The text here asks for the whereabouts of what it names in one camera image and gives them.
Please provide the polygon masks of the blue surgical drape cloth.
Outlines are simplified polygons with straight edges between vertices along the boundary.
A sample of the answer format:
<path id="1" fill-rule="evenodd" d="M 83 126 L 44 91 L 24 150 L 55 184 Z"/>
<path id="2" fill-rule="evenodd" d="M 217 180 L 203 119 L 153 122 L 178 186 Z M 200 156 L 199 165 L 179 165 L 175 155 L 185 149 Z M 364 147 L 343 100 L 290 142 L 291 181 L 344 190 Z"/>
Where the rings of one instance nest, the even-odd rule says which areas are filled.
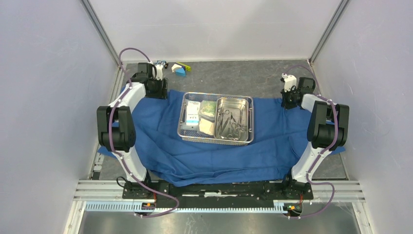
<path id="1" fill-rule="evenodd" d="M 246 146 L 214 139 L 183 140 L 177 132 L 184 94 L 144 98 L 132 113 L 138 162 L 173 185 L 282 179 L 307 146 L 310 112 L 285 110 L 281 100 L 255 98 L 254 138 Z"/>

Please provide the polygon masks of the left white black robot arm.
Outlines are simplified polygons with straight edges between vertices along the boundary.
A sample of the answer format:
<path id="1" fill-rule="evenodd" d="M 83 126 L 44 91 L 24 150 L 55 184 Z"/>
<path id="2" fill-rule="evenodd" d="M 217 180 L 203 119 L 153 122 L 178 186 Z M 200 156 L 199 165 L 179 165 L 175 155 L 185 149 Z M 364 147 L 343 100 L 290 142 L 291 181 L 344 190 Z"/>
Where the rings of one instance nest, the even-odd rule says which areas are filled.
<path id="1" fill-rule="evenodd" d="M 136 130 L 132 113 L 145 97 L 168 97 L 168 81 L 163 77 L 163 69 L 162 64 L 139 63 L 138 71 L 119 96 L 107 106 L 98 107 L 96 112 L 98 142 L 116 157 L 125 171 L 122 188 L 127 197 L 145 199 L 158 194 L 135 148 Z"/>

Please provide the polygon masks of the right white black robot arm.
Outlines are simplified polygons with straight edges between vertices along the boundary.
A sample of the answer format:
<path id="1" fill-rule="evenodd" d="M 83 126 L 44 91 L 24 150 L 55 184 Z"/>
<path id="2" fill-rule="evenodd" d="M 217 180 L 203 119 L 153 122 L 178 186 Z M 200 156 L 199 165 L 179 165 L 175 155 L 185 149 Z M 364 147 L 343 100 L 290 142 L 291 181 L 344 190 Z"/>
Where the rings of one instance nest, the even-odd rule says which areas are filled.
<path id="1" fill-rule="evenodd" d="M 282 180 L 281 192 L 288 199 L 302 199 L 311 192 L 313 174 L 322 161 L 338 147 L 344 146 L 348 136 L 350 107 L 315 95 L 313 78 L 296 78 L 283 73 L 281 82 L 282 107 L 300 107 L 310 112 L 307 128 L 308 144 L 299 161 Z"/>

